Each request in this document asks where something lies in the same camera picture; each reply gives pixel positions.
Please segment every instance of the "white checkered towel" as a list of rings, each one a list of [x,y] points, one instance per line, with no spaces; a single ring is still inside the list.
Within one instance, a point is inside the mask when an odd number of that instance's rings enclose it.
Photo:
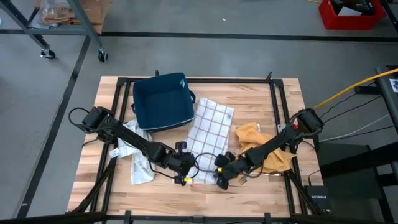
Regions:
[[[234,109],[220,105],[206,98],[200,98],[195,112],[193,126],[187,138],[187,151],[196,155],[209,152],[214,155],[224,154],[228,150],[229,128],[231,127]],[[202,170],[216,170],[215,157],[202,155],[198,158]],[[192,167],[188,176],[196,174]],[[214,184],[216,179],[212,173],[199,171],[191,184]]]

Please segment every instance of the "basket handle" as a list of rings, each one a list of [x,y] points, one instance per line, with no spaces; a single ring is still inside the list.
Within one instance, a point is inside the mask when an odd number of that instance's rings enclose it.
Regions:
[[[197,97],[191,90],[189,91],[189,94],[191,95],[191,98],[192,98],[192,104],[194,104]]]

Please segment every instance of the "red box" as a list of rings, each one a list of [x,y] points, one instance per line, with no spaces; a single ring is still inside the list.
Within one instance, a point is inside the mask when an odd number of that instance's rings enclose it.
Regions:
[[[379,0],[370,0],[374,6],[373,16],[337,16],[331,0],[323,0],[319,5],[323,25],[326,29],[334,30],[369,30],[372,29],[380,19],[386,16]]]

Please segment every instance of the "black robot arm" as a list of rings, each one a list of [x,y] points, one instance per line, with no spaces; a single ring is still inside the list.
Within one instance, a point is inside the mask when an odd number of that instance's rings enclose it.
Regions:
[[[322,120],[313,109],[300,110],[292,116],[290,123],[265,144],[248,149],[243,155],[235,158],[230,152],[218,155],[215,165],[218,169],[217,185],[222,189],[228,188],[228,181],[239,174],[250,174],[261,167],[268,154],[286,145],[297,145],[303,138],[312,138],[323,128]]]
[[[117,142],[117,138],[122,139],[126,144],[130,144],[141,150],[143,155],[158,166],[178,173],[174,179],[176,183],[185,185],[183,180],[189,173],[191,167],[195,165],[195,158],[192,153],[182,152],[187,143],[177,142],[175,149],[161,143],[151,142],[142,138],[123,124],[114,119],[112,112],[103,107],[93,107],[83,119],[81,124],[72,124],[86,133],[98,133],[97,139],[108,144]]]

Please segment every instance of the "blue storage basket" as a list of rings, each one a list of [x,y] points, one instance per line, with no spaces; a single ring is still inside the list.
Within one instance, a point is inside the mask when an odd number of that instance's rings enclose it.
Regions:
[[[138,126],[146,131],[163,131],[193,120],[195,94],[183,73],[156,76],[134,83],[131,105]]]

